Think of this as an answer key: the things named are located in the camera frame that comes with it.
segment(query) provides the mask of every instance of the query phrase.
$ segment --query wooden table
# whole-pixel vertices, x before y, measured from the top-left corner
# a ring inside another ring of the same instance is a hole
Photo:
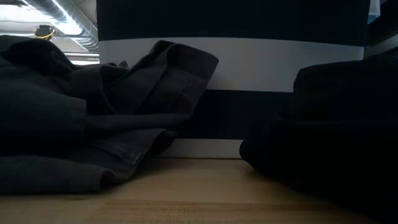
[[[100,194],[0,196],[0,223],[374,223],[242,160],[154,159],[143,170]]]

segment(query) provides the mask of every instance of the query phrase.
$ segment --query dark gray cloth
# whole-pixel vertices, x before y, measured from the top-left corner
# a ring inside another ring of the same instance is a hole
[[[46,40],[0,37],[0,192],[94,192],[168,148],[218,64],[159,41],[131,69],[73,65]]]

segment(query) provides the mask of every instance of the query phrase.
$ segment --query black stripe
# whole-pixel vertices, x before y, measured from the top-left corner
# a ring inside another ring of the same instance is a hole
[[[370,0],[97,0],[99,40],[242,37],[364,46]]]
[[[289,104],[292,93],[206,90],[179,138],[244,139],[251,126]]]

